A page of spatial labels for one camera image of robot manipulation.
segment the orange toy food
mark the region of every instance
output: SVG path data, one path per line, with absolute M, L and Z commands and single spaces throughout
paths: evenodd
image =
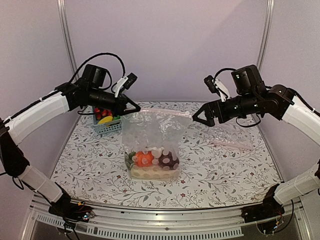
M 142 151 L 138 151 L 132 160 L 138 167 L 150 167 L 152 166 L 152 160 L 154 156 L 151 154 L 151 151 L 148 151 L 147 154 L 144 154 Z

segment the leaf pattern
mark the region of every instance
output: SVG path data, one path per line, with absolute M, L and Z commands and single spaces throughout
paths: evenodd
M 194 113 L 202 103 L 139 105 Z M 251 117 L 241 122 L 252 123 Z M 130 177 L 132 162 L 123 153 L 120 131 L 98 135 L 92 124 L 92 116 L 80 118 L 51 177 L 75 199 L 144 208 L 226 207 L 261 202 L 269 187 L 280 182 L 256 127 L 227 123 L 239 141 L 253 146 L 247 150 L 212 143 L 212 128 L 192 123 L 179 143 L 178 179 L 150 181 Z

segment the white arm segment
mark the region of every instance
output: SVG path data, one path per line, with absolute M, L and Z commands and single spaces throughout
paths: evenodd
M 313 190 L 320 188 L 320 179 L 315 176 L 319 164 L 313 165 L 312 168 L 291 179 L 290 181 L 280 183 L 275 189 L 274 199 L 279 204 L 285 204 L 299 196 L 303 196 Z
M 58 92 L 21 113 L 5 126 L 9 127 L 8 132 L 18 145 L 34 130 L 68 110 L 67 98 Z M 63 195 L 57 184 L 33 166 L 27 166 L 18 178 L 51 202 L 55 203 Z
M 296 127 L 320 146 L 320 117 L 313 113 L 304 103 L 294 96 L 290 105 L 285 111 L 282 120 Z
M 50 202 L 55 203 L 63 195 L 57 184 L 33 166 L 27 166 L 18 178 L 32 187 L 35 192 L 44 195 Z
M 294 96 L 285 111 L 282 120 L 296 127 L 320 146 L 320 117 L 313 113 L 306 105 Z M 274 192 L 274 199 L 279 204 L 284 204 L 298 196 L 305 195 L 320 188 L 320 179 L 315 176 L 319 164 L 298 175 L 294 179 L 281 183 Z
M 68 110 L 67 98 L 58 92 L 21 113 L 5 126 L 10 128 L 8 132 L 18 145 L 34 130 Z

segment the metal frame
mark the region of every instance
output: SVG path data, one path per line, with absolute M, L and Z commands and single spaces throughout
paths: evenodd
M 74 55 L 74 50 L 73 50 L 71 38 L 70 38 L 65 0 L 57 0 L 57 5 L 58 5 L 59 18 L 60 18 L 66 52 L 68 54 L 71 70 L 73 73 L 75 73 L 77 70 L 77 63 L 76 63 L 76 58 Z
M 259 71 L 262 68 L 262 64 L 264 62 L 264 58 L 267 50 L 267 44 L 268 44 L 269 33 L 272 25 L 274 8 L 275 8 L 275 0 L 268 0 L 267 6 L 266 6 L 265 21 L 264 21 L 264 28 L 263 28 L 263 34 L 261 39 L 260 50 L 259 50 L 259 56 L 256 63 L 256 66 Z
M 241 227 L 255 225 L 275 218 L 245 223 L 241 217 L 242 206 L 203 209 L 139 209 L 103 203 L 87 203 L 93 207 L 96 217 L 89 223 L 79 222 L 75 230 L 78 233 L 108 238 L 151 240 L 191 240 L 229 239 L 242 235 Z M 61 217 L 48 213 L 49 204 L 36 194 L 30 205 L 30 217 L 22 240 L 30 240 L 36 221 L 63 228 Z M 284 206 L 285 214 L 290 215 L 291 203 Z M 306 219 L 299 198 L 294 200 L 297 220 L 302 224 L 302 239 L 309 240 Z

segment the black cable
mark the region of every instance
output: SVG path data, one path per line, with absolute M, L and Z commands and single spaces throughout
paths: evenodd
M 64 220 L 64 231 L 67 231 L 67 227 L 66 227 L 66 224 L 68 224 L 69 225 L 69 227 L 72 229 L 72 231 L 73 231 L 73 233 L 74 233 L 74 235 L 75 235 L 75 237 L 76 237 L 76 239 L 77 240 L 80 240 L 80 238 L 79 238 L 79 236 L 78 236 L 78 234 L 77 234 L 77 232 L 76 232 L 76 230 L 75 230 L 75 227 L 74 226 L 72 226 L 71 224 L 70 224 L 70 222 L 68 221 L 68 220 L 66 220 L 64 217 L 62 218 L 63 220 Z M 72 238 L 71 237 L 69 237 L 68 236 L 68 234 L 65 234 L 65 236 L 69 239 L 69 240 L 72 240 Z
M 110 84 L 109 84 L 109 86 L 107 86 L 107 87 L 105 87 L 105 88 L 99 88 L 99 90 L 102 90 L 102 91 L 108 90 L 108 89 L 111 87 L 111 85 L 112 85 L 112 77 L 111 77 L 111 74 L 110 74 L 110 72 L 109 72 L 108 69 L 106 69 L 105 71 L 106 71 L 106 73 L 107 73 L 108 76 L 109 76 Z
M 240 127 L 242 127 L 242 128 L 252 128 L 252 127 L 255 127 L 255 126 L 257 126 L 259 123 L 261 123 L 261 119 L 260 119 L 260 117 L 258 116 L 258 115 L 256 115 L 257 117 L 258 117 L 258 119 L 259 119 L 259 121 L 258 122 L 256 122 L 256 123 L 254 123 L 254 124 L 251 124 L 251 125 L 241 125 L 240 123 L 238 123 L 238 119 L 239 119 L 239 117 L 237 117 L 236 119 L 235 119 L 235 122 L 236 122 L 236 124 L 238 124 Z
M 236 70 L 236 69 L 230 68 L 230 67 L 226 67 L 226 68 L 220 69 L 220 70 L 217 71 L 216 74 L 214 75 L 214 77 L 213 77 L 213 83 L 215 83 L 216 78 L 218 77 L 218 75 L 219 75 L 220 73 L 222 73 L 222 72 L 224 72 L 224 71 L 235 71 L 235 70 Z
M 94 112 L 84 113 L 84 111 L 87 109 L 87 107 L 88 107 L 88 106 L 86 106 L 83 110 L 78 111 L 77 113 L 78 113 L 79 115 L 85 115 L 85 116 L 94 115 L 94 114 L 95 114 Z
M 51 96 L 55 95 L 56 93 L 58 93 L 59 91 L 53 91 L 51 93 L 49 93 L 46 96 L 42 97 L 42 100 L 46 100 L 47 98 L 50 98 Z M 28 109 L 30 109 L 31 107 L 33 107 L 34 105 L 40 103 L 40 99 L 37 101 L 34 101 L 33 103 L 31 103 L 29 106 L 26 106 L 25 108 L 21 109 L 20 111 L 18 111 L 17 113 L 15 113 L 14 115 L 11 116 L 11 118 L 7 119 L 6 121 L 4 121 L 4 124 L 7 124 L 8 122 L 10 122 L 11 119 L 16 118 L 17 116 L 19 116 L 20 114 L 22 114 L 23 112 L 27 111 Z
M 16 183 L 15 177 L 12 177 L 12 181 L 13 181 L 14 185 L 16 185 L 19 189 L 24 190 L 25 187 L 24 187 L 22 181 L 19 178 L 18 178 L 18 180 L 19 180 L 20 186 Z
M 69 237 L 69 235 L 68 235 L 69 233 L 67 233 L 66 223 L 64 223 L 63 227 L 64 227 L 64 235 L 65 235 L 69 240 L 72 240 L 72 238 Z
M 289 221 L 287 222 L 287 224 L 286 224 L 283 228 L 281 228 L 281 229 L 278 230 L 278 231 L 275 231 L 275 232 L 274 232 L 275 234 L 276 234 L 276 233 L 280 233 L 281 231 L 285 230 L 285 229 L 288 227 L 288 225 L 290 224 L 291 220 L 294 218 L 295 204 L 294 204 L 294 201 L 293 201 L 293 200 L 291 200 L 291 204 L 292 204 L 292 212 L 291 212 L 291 216 L 290 216 Z
M 301 100 L 301 102 L 303 102 L 303 104 L 306 105 L 306 107 L 307 107 L 308 109 L 310 109 L 310 110 L 313 111 L 318 117 L 320 117 L 320 113 L 317 112 L 316 110 L 314 110 L 314 108 L 311 107 L 311 106 L 306 102 L 306 100 L 304 100 L 304 98 L 303 98 L 296 90 L 294 90 L 294 89 L 292 89 L 292 88 L 288 88 L 288 89 L 291 90 L 291 91 L 294 93 L 294 95 L 296 95 L 296 96 Z
M 87 63 L 89 62 L 90 60 L 98 57 L 98 56 L 103 56 L 103 55 L 108 55 L 108 56 L 113 56 L 115 58 L 117 58 L 119 60 L 119 62 L 121 63 L 121 66 L 122 66 L 122 75 L 125 76 L 126 75 L 126 69 L 125 69 L 125 65 L 124 65 L 124 62 L 122 61 L 122 59 L 114 54 L 114 53 L 111 53 L 111 52 L 101 52 L 101 53 L 98 53 L 98 54 L 95 54 L 91 57 L 89 57 L 87 60 L 85 60 L 78 68 L 77 70 L 75 71 L 75 73 L 73 74 L 73 76 L 71 77 L 71 79 L 68 81 L 68 83 L 70 84 L 74 78 L 77 76 L 77 74 L 79 73 L 79 71 L 81 70 L 81 68 Z

